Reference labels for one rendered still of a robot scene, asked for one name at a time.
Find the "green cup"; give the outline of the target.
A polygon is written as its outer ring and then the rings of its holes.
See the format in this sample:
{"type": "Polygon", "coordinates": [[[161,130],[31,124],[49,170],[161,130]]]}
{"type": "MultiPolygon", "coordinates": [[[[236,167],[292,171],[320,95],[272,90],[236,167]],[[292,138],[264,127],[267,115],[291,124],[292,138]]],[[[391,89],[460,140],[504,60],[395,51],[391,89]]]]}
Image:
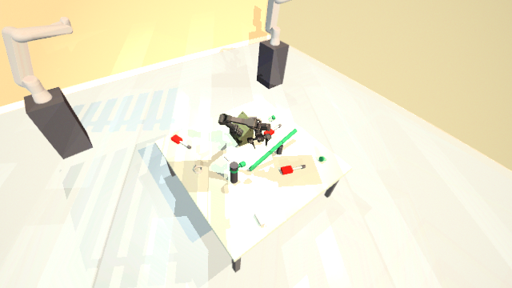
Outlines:
{"type": "MultiPolygon", "coordinates": [[[[240,163],[239,163],[238,168],[240,168],[240,167],[242,168],[242,167],[244,167],[245,165],[246,165],[246,163],[245,163],[244,161],[242,161],[242,162],[240,162],[240,163]]],[[[230,172],[231,172],[231,173],[233,173],[233,174],[235,174],[235,173],[237,173],[237,172],[238,172],[238,170],[236,170],[236,171],[232,171],[232,170],[230,170],[230,172]]]]}

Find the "green cylindrical tube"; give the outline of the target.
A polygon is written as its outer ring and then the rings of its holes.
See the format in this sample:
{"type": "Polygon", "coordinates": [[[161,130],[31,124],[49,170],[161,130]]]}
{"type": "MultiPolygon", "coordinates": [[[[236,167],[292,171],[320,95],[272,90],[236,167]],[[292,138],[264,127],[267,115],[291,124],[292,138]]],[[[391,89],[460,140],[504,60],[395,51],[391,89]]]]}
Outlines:
{"type": "Polygon", "coordinates": [[[261,162],[263,162],[267,157],[269,157],[273,152],[276,151],[284,142],[286,142],[290,137],[292,137],[297,132],[296,129],[292,130],[287,136],[284,137],[278,144],[276,144],[272,149],[270,149],[266,154],[264,154],[259,160],[254,163],[249,170],[252,171],[255,167],[257,167],[261,162]]]}

